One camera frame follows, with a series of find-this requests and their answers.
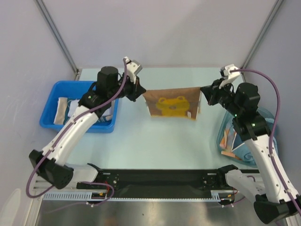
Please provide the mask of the white lavender towel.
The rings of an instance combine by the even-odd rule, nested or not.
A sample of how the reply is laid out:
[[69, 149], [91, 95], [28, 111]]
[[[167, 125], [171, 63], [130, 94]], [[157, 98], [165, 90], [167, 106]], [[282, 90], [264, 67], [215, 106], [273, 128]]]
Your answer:
[[[69, 110], [67, 112], [67, 117], [70, 118], [74, 112], [75, 109], [78, 107], [78, 102], [79, 99], [69, 99], [67, 102], [67, 106], [69, 107]], [[109, 109], [107, 109], [104, 114], [99, 118], [99, 122], [107, 122], [110, 121], [113, 117], [113, 111], [112, 108], [110, 107]]]

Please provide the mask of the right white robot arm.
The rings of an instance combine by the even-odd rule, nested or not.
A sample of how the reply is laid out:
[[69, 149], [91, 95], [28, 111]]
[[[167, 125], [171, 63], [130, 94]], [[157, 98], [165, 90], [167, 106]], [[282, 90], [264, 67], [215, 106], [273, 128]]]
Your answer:
[[233, 116], [234, 130], [251, 151], [264, 186], [257, 185], [234, 165], [219, 168], [216, 183], [221, 189], [237, 189], [253, 204], [257, 217], [265, 224], [294, 216], [301, 209], [301, 196], [289, 182], [275, 152], [273, 135], [257, 111], [258, 87], [247, 82], [239, 84], [236, 91], [231, 87], [218, 79], [200, 90], [209, 105], [220, 104]]

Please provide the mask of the yellow white towel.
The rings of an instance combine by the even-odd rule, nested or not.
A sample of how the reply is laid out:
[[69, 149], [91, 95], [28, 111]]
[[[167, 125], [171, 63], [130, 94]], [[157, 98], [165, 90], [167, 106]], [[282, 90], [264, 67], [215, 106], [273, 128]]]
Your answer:
[[196, 120], [200, 114], [200, 87], [147, 90], [144, 100], [152, 117]]

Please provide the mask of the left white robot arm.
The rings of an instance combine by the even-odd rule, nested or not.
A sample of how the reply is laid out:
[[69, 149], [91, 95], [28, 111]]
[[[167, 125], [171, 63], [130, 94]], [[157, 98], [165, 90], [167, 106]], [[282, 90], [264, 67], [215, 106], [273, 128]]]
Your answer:
[[97, 80], [83, 94], [75, 112], [55, 138], [41, 151], [30, 152], [29, 159], [34, 168], [32, 174], [42, 177], [52, 187], [63, 189], [79, 171], [83, 172], [84, 181], [92, 188], [101, 187], [103, 176], [98, 174], [96, 167], [90, 164], [69, 167], [67, 159], [81, 137], [111, 107], [112, 101], [126, 97], [134, 102], [145, 93], [138, 77], [141, 70], [142, 66], [134, 62], [126, 64], [122, 75], [113, 66], [101, 68]]

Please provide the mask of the teal beige Doraemon towel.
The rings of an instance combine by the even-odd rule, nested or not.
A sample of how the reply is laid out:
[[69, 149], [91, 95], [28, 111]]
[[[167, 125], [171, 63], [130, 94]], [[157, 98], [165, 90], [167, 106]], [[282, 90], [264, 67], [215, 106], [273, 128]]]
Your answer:
[[[69, 110], [69, 107], [67, 106], [68, 105], [67, 102], [69, 99], [71, 98], [67, 98], [67, 97], [58, 98], [57, 111], [54, 119], [55, 125], [64, 125], [69, 120], [69, 118], [67, 117], [67, 112]], [[111, 105], [112, 111], [113, 111], [113, 107], [114, 107], [114, 101], [112, 102]]]

